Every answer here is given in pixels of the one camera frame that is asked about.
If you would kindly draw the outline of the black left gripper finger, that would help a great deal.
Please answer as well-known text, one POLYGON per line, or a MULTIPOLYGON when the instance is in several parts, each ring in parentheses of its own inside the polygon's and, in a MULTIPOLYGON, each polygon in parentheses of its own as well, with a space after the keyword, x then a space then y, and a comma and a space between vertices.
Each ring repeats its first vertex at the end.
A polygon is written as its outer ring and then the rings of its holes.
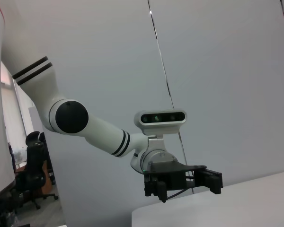
POLYGON ((195 187, 204 186, 214 194, 221 194, 223 188, 222 173, 209 169, 194 171, 195 187))
POLYGON ((168 200, 167 196, 167 185, 162 181, 145 181, 144 182, 145 196, 149 197, 151 195, 157 196, 160 201, 165 203, 168 200))

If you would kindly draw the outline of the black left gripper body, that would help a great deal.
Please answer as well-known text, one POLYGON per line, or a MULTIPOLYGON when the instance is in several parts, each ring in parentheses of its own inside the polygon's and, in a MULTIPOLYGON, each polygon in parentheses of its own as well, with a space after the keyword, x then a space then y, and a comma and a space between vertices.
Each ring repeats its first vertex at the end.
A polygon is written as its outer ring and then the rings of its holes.
POLYGON ((186 172, 206 169, 207 166, 187 166, 177 161, 153 163, 143 172, 145 181, 162 181, 167 185, 167 191, 191 188, 192 182, 186 180, 186 172))

